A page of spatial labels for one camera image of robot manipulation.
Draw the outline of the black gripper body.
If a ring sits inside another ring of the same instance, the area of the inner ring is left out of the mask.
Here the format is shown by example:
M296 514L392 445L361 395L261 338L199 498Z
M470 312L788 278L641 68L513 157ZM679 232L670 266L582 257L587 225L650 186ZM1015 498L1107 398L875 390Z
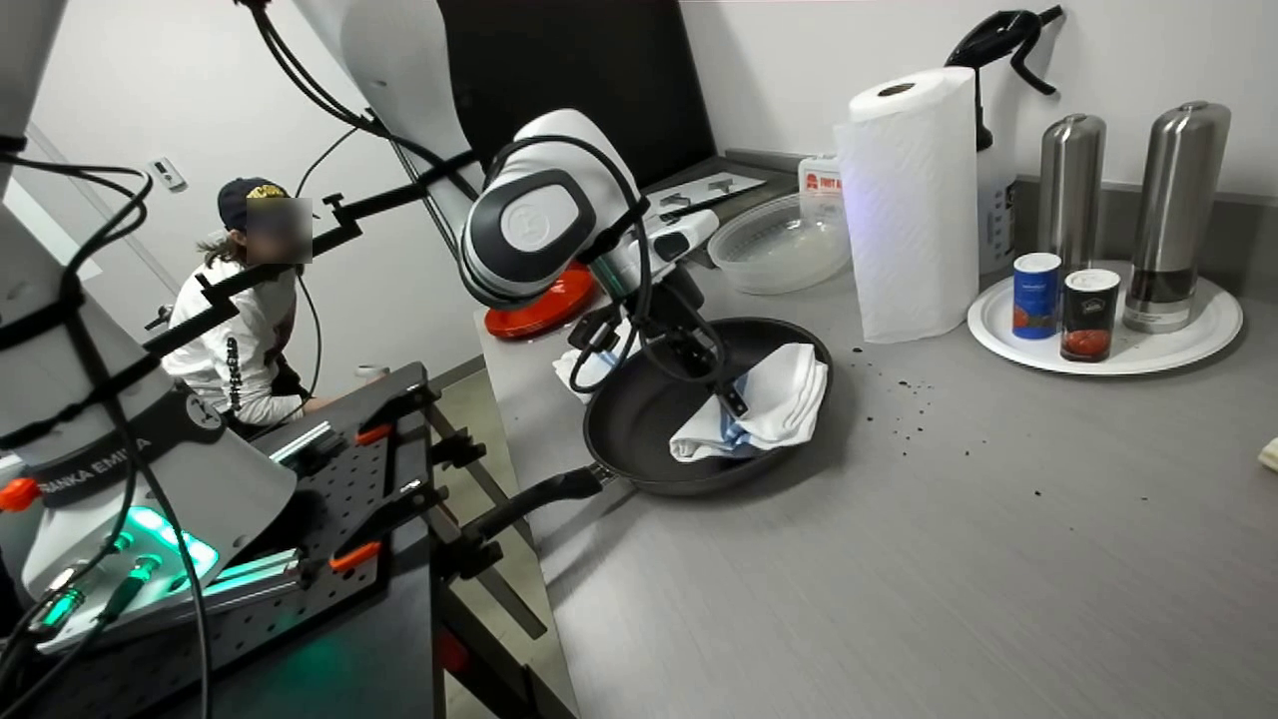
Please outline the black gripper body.
M705 292L686 272L645 284L627 309L645 355L670 381L686 383L698 369L725 369L718 337L698 314Z

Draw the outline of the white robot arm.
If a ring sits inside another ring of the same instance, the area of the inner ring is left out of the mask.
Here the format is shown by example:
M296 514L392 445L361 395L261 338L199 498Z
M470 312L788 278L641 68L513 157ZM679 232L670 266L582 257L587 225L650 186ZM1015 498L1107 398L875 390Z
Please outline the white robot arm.
M345 204L332 232L213 284L199 314L128 344L121 363L96 349L72 257L42 284L42 304L3 324L3 389L46 406L3 437L3 454L35 481L46 505L26 563L35 606L18 624L46 650L79 647L121 618L196 610L241 542L284 511L291 485L276 463L256 463L228 495L149 477L185 445L228 445L196 390L160 381L160 358L225 329L248 286L356 240L377 212L429 204L464 286L486 309L518 309L587 264L631 332L674 355L674 381L718 398L737 390L727 349L698 309L658 296L646 257L657 206L595 120L543 111L497 158L480 158L452 95L440 0L296 3L370 105L356 124L400 149L408 181Z

